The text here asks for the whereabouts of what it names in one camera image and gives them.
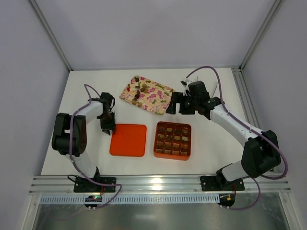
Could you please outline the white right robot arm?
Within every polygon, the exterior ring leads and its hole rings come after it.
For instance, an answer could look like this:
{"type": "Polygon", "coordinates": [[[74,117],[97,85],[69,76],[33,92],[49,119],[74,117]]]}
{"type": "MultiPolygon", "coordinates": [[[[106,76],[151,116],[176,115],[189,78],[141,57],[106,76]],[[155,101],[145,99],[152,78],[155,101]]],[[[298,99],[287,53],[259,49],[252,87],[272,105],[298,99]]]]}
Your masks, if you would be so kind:
{"type": "Polygon", "coordinates": [[[257,178],[281,163],[277,136],[272,131],[262,131],[236,118],[218,97],[211,98],[202,81],[186,84],[185,92],[173,92],[166,110],[175,114],[176,106],[182,115],[199,113],[221,126],[243,147],[242,159],[216,172],[214,181],[220,189],[229,190],[244,177],[257,178]]]}

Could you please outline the metal tongs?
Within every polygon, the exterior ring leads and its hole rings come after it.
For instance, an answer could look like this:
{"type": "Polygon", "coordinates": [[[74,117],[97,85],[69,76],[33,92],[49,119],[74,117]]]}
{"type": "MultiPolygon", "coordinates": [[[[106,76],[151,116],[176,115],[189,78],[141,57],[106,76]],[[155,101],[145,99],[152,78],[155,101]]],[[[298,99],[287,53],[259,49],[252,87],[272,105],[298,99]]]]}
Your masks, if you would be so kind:
{"type": "Polygon", "coordinates": [[[211,76],[197,76],[195,80],[202,81],[210,97],[213,97],[218,89],[218,81],[211,76]]]}

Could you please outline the orange box lid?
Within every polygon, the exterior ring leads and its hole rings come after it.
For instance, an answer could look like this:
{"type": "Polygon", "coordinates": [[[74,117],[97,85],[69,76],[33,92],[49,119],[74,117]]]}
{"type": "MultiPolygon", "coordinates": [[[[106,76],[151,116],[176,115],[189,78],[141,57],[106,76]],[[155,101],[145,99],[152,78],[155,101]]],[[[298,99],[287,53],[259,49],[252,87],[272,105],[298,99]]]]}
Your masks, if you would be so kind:
{"type": "Polygon", "coordinates": [[[112,156],[143,157],[147,127],[140,124],[117,124],[109,152],[112,156]]]}

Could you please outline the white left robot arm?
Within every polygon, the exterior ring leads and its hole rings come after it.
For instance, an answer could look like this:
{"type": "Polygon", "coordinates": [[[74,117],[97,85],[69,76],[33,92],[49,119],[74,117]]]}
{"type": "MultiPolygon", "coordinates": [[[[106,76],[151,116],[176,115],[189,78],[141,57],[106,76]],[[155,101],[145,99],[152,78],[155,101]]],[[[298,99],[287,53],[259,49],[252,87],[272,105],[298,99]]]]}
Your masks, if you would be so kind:
{"type": "Polygon", "coordinates": [[[51,146],[73,164],[79,178],[101,186],[100,173],[88,153],[87,125],[98,119],[103,133],[111,135],[116,130],[115,113],[112,111],[115,98],[101,93],[98,98],[90,98],[88,103],[73,114],[59,113],[56,116],[51,146]]]}

